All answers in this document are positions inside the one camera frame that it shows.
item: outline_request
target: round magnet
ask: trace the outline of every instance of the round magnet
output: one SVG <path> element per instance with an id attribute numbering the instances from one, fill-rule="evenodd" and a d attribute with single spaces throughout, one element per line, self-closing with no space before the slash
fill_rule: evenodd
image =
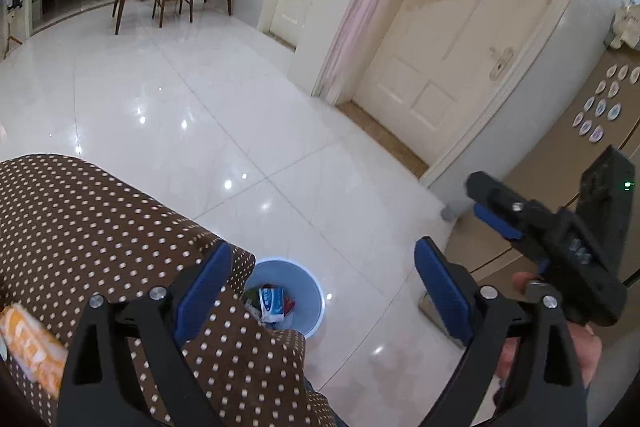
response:
<path id="1" fill-rule="evenodd" d="M 609 121 L 615 120 L 620 114 L 620 109 L 622 109 L 621 103 L 617 103 L 611 109 L 609 109 L 609 112 L 607 113 L 607 120 Z"/>
<path id="2" fill-rule="evenodd" d="M 609 86 L 609 94 L 607 95 L 609 98 L 613 98 L 614 96 L 616 96 L 618 94 L 618 91 L 620 90 L 620 84 L 618 83 L 617 80 L 614 80 L 611 85 Z"/>
<path id="3" fill-rule="evenodd" d="M 618 80 L 625 80 L 625 77 L 628 71 L 629 71 L 629 66 L 627 66 L 626 64 L 622 66 L 620 68 L 620 71 L 618 71 Z"/>
<path id="4" fill-rule="evenodd" d="M 607 108 L 607 101 L 603 98 L 598 102 L 598 105 L 596 106 L 596 117 L 602 116 L 606 108 Z"/>
<path id="5" fill-rule="evenodd" d="M 585 134 L 587 134 L 590 130 L 591 130 L 591 120 L 587 120 L 585 122 L 582 123 L 582 125 L 580 126 L 580 130 L 578 131 L 578 134 L 580 136 L 584 136 Z"/>
<path id="6" fill-rule="evenodd" d="M 590 110 L 591 106 L 593 105 L 594 100 L 596 99 L 595 96 L 591 96 L 589 98 L 589 100 L 587 100 L 586 102 L 584 102 L 584 106 L 582 107 L 585 111 Z"/>
<path id="7" fill-rule="evenodd" d="M 575 115 L 574 123 L 571 127 L 578 127 L 580 125 L 580 122 L 582 121 L 582 118 L 584 118 L 584 113 L 580 111 L 577 115 Z"/>
<path id="8" fill-rule="evenodd" d="M 601 125 L 597 126 L 596 129 L 591 133 L 589 137 L 589 141 L 591 143 L 599 142 L 602 139 L 602 135 L 604 134 L 604 129 Z"/>

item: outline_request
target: blue and white package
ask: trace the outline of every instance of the blue and white package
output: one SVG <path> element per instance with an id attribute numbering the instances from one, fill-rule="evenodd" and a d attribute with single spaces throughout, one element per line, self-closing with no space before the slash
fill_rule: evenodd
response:
<path id="1" fill-rule="evenodd" d="M 284 320 L 284 290 L 282 288 L 260 288 L 262 322 L 276 323 Z"/>

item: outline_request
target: trash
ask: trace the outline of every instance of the trash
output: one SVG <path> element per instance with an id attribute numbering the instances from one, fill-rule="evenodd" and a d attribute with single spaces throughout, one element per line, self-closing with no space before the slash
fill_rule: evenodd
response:
<path id="1" fill-rule="evenodd" d="M 268 329 L 284 321 L 296 305 L 286 289 L 271 284 L 249 288 L 242 294 L 242 302 L 258 323 Z"/>

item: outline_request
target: refrigerator magnet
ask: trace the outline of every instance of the refrigerator magnet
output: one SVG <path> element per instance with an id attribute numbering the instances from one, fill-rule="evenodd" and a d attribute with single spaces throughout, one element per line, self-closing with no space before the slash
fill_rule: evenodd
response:
<path id="1" fill-rule="evenodd" d="M 622 66 L 620 68 L 620 71 L 618 71 L 618 80 L 625 80 L 625 77 L 628 71 L 629 71 L 629 66 L 627 66 L 626 64 Z"/>
<path id="2" fill-rule="evenodd" d="M 607 96 L 609 98 L 613 98 L 618 94 L 619 90 L 620 90 L 620 84 L 618 83 L 618 81 L 614 80 L 609 86 L 609 94 Z"/>
<path id="3" fill-rule="evenodd" d="M 578 127 L 580 125 L 580 122 L 582 121 L 582 118 L 584 118 L 584 113 L 580 111 L 577 115 L 575 115 L 574 123 L 571 127 Z"/>
<path id="4" fill-rule="evenodd" d="M 584 102 L 584 106 L 582 107 L 585 111 L 590 110 L 591 106 L 593 105 L 593 102 L 595 101 L 596 97 L 595 96 L 591 96 L 589 98 L 589 100 L 587 100 L 586 102 Z"/>
<path id="5" fill-rule="evenodd" d="M 617 103 L 611 109 L 609 109 L 609 112 L 607 113 L 607 120 L 614 121 L 620 114 L 620 109 L 622 109 L 621 103 Z"/>
<path id="6" fill-rule="evenodd" d="M 606 108 L 607 108 L 607 101 L 603 98 L 598 102 L 598 105 L 596 106 L 596 117 L 602 116 Z"/>
<path id="7" fill-rule="evenodd" d="M 602 139 L 603 135 L 604 135 L 604 129 L 602 128 L 601 125 L 599 125 L 596 127 L 593 133 L 591 133 L 591 136 L 589 137 L 589 141 L 591 143 L 599 142 Z"/>
<path id="8" fill-rule="evenodd" d="M 638 66 L 635 70 L 631 71 L 631 76 L 629 76 L 629 82 L 635 84 L 640 78 L 640 66 Z"/>
<path id="9" fill-rule="evenodd" d="M 580 126 L 580 130 L 578 131 L 578 134 L 580 136 L 584 136 L 585 134 L 587 134 L 590 130 L 591 130 L 591 120 L 587 120 L 585 122 L 582 123 L 582 125 Z"/>

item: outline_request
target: orange and white wrapper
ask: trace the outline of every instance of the orange and white wrapper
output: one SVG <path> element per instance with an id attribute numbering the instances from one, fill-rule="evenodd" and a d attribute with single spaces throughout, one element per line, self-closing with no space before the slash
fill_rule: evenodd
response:
<path id="1" fill-rule="evenodd" d="M 0 312 L 0 333 L 27 378 L 58 398 L 67 355 L 62 344 L 20 304 Z"/>

